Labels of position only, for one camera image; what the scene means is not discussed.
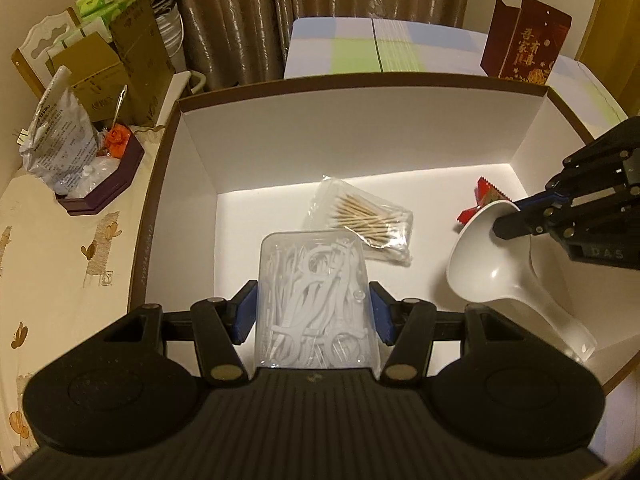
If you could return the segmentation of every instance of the green square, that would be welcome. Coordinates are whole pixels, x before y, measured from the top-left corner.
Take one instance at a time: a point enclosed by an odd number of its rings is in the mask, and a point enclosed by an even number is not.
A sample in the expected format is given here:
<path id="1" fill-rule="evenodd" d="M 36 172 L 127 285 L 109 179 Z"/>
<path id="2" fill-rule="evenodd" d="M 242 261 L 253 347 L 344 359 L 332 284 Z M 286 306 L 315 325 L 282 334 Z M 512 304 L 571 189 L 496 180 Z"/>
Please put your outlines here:
<path id="1" fill-rule="evenodd" d="M 417 45 L 407 41 L 378 40 L 384 72 L 426 72 L 416 53 Z"/>
<path id="2" fill-rule="evenodd" d="M 332 74 L 380 72 L 376 42 L 373 39 L 333 38 L 332 44 Z"/>

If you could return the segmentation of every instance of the brown cardboard box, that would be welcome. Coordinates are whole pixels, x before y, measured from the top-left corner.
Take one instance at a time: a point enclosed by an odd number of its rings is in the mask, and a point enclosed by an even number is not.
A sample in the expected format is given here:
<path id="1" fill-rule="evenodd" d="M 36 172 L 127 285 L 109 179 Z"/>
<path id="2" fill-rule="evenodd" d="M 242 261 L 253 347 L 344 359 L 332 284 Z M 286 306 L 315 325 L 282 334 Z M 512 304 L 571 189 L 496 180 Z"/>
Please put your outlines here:
<path id="1" fill-rule="evenodd" d="M 122 87 L 129 92 L 121 111 L 128 124 L 155 124 L 174 67 L 164 48 L 149 0 L 136 0 L 110 25 L 113 48 L 99 34 L 66 48 L 53 58 L 65 65 L 72 87 L 92 121 L 110 120 Z"/>
<path id="2" fill-rule="evenodd" d="M 480 66 L 487 75 L 545 84 L 571 16 L 537 0 L 496 0 Z"/>

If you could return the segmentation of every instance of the checkered tablecloth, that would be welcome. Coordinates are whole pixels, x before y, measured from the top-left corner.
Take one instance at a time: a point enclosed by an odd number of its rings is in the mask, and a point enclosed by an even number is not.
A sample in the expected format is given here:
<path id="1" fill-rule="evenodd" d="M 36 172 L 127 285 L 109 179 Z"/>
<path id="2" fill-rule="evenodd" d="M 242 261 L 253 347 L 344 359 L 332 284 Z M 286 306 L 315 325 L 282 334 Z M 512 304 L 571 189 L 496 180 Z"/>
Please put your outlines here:
<path id="1" fill-rule="evenodd" d="M 293 24 L 285 78 L 353 72 L 446 72 L 485 75 L 486 34 L 376 18 L 300 18 Z M 594 137 L 626 114 L 582 63 L 559 56 L 547 84 Z"/>

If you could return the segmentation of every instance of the blue square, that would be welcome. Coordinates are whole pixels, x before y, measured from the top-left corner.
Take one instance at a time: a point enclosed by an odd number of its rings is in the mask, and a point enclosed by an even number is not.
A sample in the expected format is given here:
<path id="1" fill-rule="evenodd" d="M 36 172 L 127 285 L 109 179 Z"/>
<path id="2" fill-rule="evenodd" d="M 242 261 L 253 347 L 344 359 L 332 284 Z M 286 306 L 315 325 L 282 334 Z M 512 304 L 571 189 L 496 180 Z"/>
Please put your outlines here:
<path id="1" fill-rule="evenodd" d="M 417 44 L 480 52 L 469 32 L 462 28 L 407 22 L 407 29 L 409 37 Z"/>
<path id="2" fill-rule="evenodd" d="M 335 38 L 335 18 L 298 18 L 293 22 L 291 39 Z"/>

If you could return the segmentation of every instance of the orange flower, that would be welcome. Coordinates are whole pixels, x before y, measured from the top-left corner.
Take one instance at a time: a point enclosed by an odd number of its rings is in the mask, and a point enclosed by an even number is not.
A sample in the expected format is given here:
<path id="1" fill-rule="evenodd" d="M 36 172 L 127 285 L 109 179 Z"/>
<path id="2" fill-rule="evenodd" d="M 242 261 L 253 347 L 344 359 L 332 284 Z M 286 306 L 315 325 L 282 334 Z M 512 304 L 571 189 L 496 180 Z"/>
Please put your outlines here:
<path id="1" fill-rule="evenodd" d="M 104 138 L 104 147 L 111 156 L 122 158 L 130 136 L 131 130 L 122 124 L 116 124 Z"/>

